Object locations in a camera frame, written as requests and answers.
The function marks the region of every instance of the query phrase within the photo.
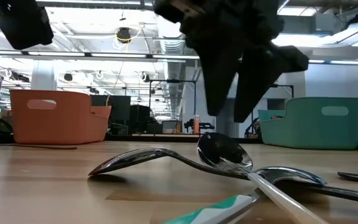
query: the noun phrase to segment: white column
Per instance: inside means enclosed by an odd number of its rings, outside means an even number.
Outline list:
[[[35,60],[32,69],[32,90],[57,90],[58,74],[54,61]]]

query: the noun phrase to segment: bin handle cutout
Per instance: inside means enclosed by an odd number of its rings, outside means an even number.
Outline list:
[[[54,110],[56,101],[54,100],[29,100],[27,106],[32,110]]]
[[[325,116],[347,116],[349,109],[345,106],[325,106],[321,109],[321,113]]]

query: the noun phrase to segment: pipe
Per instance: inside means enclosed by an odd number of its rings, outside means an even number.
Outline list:
[[[288,3],[290,3],[291,0],[286,0],[279,8],[278,8],[278,11],[277,11],[277,14],[281,12],[281,10],[283,10],[283,8],[285,6],[287,6]]]

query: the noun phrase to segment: desk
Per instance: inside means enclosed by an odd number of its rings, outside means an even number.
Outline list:
[[[199,161],[194,143],[101,142],[77,150],[0,146],[0,223],[161,223],[235,194],[251,182],[219,177],[161,158],[111,175],[88,179],[101,162],[142,147],[166,147]],[[336,172],[358,172],[358,151],[303,151],[244,145],[255,167],[291,166],[315,173],[334,187],[358,190]],[[320,195],[296,195],[330,223],[358,223],[358,202]],[[268,199],[241,223],[291,223]]]
[[[141,137],[178,137],[178,138],[200,138],[199,134],[132,134]]]

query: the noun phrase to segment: black cable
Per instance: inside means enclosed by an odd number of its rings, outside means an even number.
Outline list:
[[[311,7],[316,10],[316,13],[319,12],[319,10],[318,10],[316,7],[314,7],[314,6],[308,6],[308,7],[306,7],[306,9],[304,9],[304,10],[301,12],[301,14],[299,14],[299,16],[302,16],[302,14],[303,14],[304,12],[306,12],[306,10],[308,10],[308,9],[311,8]]]
[[[337,14],[334,14],[334,16],[335,16],[336,19],[338,19],[340,22],[343,22],[343,23],[346,23],[346,24],[347,24],[347,22],[342,21],[341,18],[339,18],[339,16],[338,16]]]

